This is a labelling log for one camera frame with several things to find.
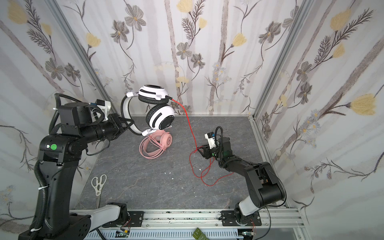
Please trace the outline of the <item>white black headset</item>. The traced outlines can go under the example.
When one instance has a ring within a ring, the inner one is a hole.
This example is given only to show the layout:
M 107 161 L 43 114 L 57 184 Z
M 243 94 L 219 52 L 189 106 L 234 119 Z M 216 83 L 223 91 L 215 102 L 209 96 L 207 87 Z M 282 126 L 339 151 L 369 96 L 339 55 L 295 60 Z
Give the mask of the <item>white black headset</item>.
M 139 101 L 153 105 L 146 115 L 146 123 L 149 126 L 147 130 L 141 131 L 132 121 L 129 130 L 135 135 L 147 136 L 157 130 L 165 130 L 170 127 L 175 119 L 174 109 L 169 105 L 172 98 L 165 88 L 156 85 L 144 85 L 138 92 L 128 92 L 121 101 L 122 117 L 132 120 L 130 114 L 130 101 L 137 97 Z

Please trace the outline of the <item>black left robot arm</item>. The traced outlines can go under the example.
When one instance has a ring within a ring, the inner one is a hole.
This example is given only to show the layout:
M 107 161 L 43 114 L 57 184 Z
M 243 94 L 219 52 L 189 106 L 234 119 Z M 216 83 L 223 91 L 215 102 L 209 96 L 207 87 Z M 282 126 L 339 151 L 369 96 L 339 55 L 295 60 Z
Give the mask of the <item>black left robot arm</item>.
M 129 221 L 126 204 L 111 203 L 85 214 L 70 213 L 75 172 L 82 153 L 95 141 L 113 141 L 134 123 L 113 113 L 106 115 L 95 104 L 70 98 L 62 105 L 64 94 L 56 93 L 56 110 L 39 146 L 34 168 L 39 183 L 36 211 L 30 228 L 21 240 L 82 240 L 99 227 L 124 225 Z M 100 113 L 92 119 L 92 111 Z

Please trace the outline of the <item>pink headset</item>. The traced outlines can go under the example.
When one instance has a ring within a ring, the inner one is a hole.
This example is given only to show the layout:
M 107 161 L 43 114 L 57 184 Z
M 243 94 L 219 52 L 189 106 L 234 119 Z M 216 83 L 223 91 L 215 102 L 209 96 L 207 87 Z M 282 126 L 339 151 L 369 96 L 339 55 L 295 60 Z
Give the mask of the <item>pink headset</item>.
M 154 133 L 146 136 L 139 146 L 140 154 L 149 160 L 153 160 L 161 156 L 173 142 L 172 135 L 164 130 L 156 130 Z M 156 150 L 148 152 L 148 146 L 157 147 Z

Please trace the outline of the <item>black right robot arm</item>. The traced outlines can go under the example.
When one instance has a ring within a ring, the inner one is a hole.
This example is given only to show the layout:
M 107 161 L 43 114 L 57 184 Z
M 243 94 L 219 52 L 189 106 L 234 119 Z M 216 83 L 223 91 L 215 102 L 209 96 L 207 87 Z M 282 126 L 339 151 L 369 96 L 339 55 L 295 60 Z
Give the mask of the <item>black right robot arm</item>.
M 243 176 L 248 196 L 234 208 L 235 221 L 245 225 L 253 221 L 256 213 L 278 201 L 285 201 L 287 192 L 268 162 L 252 163 L 233 154 L 230 138 L 223 137 L 223 128 L 205 134 L 207 144 L 198 152 L 205 159 L 214 158 L 220 168 Z

